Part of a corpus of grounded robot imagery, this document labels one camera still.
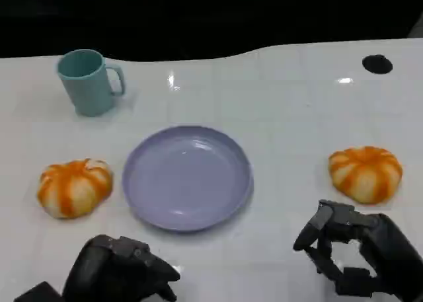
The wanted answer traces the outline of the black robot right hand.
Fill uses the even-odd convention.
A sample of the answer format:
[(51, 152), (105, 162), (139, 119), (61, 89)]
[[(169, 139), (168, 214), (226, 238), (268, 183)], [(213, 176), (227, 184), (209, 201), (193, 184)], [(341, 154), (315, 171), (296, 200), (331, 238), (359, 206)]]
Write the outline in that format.
[[(359, 242), (359, 252), (375, 270), (340, 269), (332, 260), (332, 243)], [(316, 214), (293, 244), (304, 251), (317, 272), (334, 283), (338, 295), (394, 295), (400, 301), (422, 300), (422, 257), (392, 219), (382, 213), (363, 214), (354, 206), (320, 200)]]

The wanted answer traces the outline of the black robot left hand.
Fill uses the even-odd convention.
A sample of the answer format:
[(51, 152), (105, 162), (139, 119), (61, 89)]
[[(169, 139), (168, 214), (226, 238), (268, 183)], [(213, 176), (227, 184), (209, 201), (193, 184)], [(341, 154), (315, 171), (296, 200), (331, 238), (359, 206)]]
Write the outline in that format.
[(65, 301), (143, 301), (158, 295), (176, 301), (169, 284), (179, 279), (179, 272), (154, 255), (148, 244), (97, 235), (81, 249), (62, 297)]

